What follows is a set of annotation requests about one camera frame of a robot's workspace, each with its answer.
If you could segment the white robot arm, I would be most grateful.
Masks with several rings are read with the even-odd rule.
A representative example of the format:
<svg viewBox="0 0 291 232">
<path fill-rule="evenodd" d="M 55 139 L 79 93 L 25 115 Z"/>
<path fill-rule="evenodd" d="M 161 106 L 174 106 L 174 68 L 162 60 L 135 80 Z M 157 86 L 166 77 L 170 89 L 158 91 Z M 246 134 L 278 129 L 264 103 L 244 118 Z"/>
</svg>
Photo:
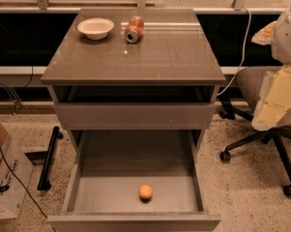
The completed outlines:
<svg viewBox="0 0 291 232">
<path fill-rule="evenodd" d="M 273 58 L 282 64 L 276 73 L 266 73 L 254 110 L 252 126 L 267 131 L 276 127 L 291 109 L 291 4 L 276 22 L 256 33 L 252 41 L 269 44 Z"/>
</svg>

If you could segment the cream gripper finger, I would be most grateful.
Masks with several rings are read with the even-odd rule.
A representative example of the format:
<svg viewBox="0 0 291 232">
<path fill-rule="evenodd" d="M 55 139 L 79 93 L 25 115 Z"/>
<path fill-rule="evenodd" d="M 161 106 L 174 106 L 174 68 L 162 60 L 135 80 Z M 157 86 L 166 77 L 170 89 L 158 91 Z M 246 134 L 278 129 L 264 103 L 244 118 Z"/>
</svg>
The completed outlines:
<svg viewBox="0 0 291 232">
<path fill-rule="evenodd" d="M 283 65 L 277 72 L 267 71 L 259 97 L 252 120 L 255 130 L 291 126 L 291 66 Z"/>
<path fill-rule="evenodd" d="M 273 21 L 253 35 L 251 41 L 260 45 L 271 45 L 274 38 L 276 21 Z"/>
</svg>

